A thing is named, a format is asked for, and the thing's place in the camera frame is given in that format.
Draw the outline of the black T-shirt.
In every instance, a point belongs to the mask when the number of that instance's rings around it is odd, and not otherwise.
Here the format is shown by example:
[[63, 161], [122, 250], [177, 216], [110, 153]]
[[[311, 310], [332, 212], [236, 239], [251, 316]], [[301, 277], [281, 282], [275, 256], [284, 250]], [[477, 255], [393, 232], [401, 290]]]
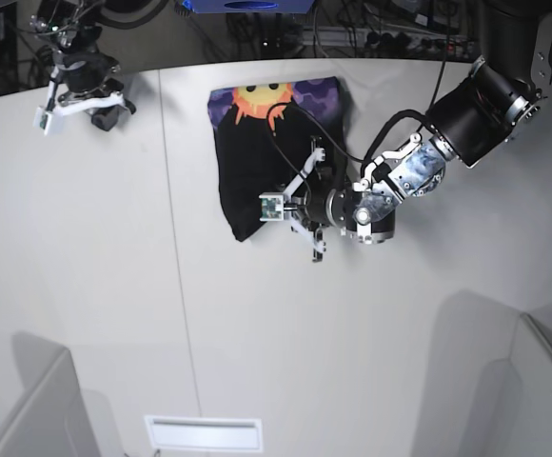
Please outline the black T-shirt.
[[244, 242], [263, 225], [260, 195], [283, 189], [312, 152], [325, 149], [323, 166], [346, 163], [345, 102], [335, 76], [213, 90], [207, 102], [218, 163], [223, 214]]

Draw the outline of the blue box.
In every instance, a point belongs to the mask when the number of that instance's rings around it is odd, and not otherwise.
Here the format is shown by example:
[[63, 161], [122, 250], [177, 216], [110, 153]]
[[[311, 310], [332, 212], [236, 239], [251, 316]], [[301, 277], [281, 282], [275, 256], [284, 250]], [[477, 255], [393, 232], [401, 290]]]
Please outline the blue box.
[[314, 7], [312, 0], [193, 0], [172, 1], [182, 14], [260, 14], [263, 16], [304, 16]]

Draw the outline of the black monitor stand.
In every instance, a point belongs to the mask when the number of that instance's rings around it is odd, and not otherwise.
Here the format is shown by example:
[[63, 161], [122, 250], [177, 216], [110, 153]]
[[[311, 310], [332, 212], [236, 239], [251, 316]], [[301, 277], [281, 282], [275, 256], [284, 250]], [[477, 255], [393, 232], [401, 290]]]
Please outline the black monitor stand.
[[12, 83], [18, 83], [17, 35], [12, 30], [17, 22], [15, 3], [0, 8], [0, 70]]

